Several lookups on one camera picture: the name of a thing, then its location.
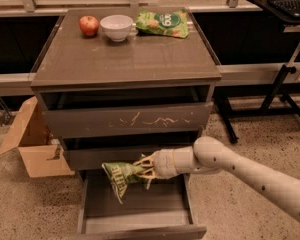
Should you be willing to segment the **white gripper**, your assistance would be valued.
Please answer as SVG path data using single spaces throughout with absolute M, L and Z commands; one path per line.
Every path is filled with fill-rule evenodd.
M 143 179 L 170 179 L 175 176 L 175 165 L 173 161 L 173 150 L 162 149 L 151 155 L 142 154 L 140 159 L 133 163 L 134 166 L 153 167 L 142 172 L 137 176 Z

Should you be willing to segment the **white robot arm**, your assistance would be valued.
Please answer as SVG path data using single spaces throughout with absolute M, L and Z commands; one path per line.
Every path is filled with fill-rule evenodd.
M 144 168 L 140 176 L 148 179 L 227 171 L 300 223 L 300 180 L 243 157 L 212 137 L 155 151 L 134 165 Z

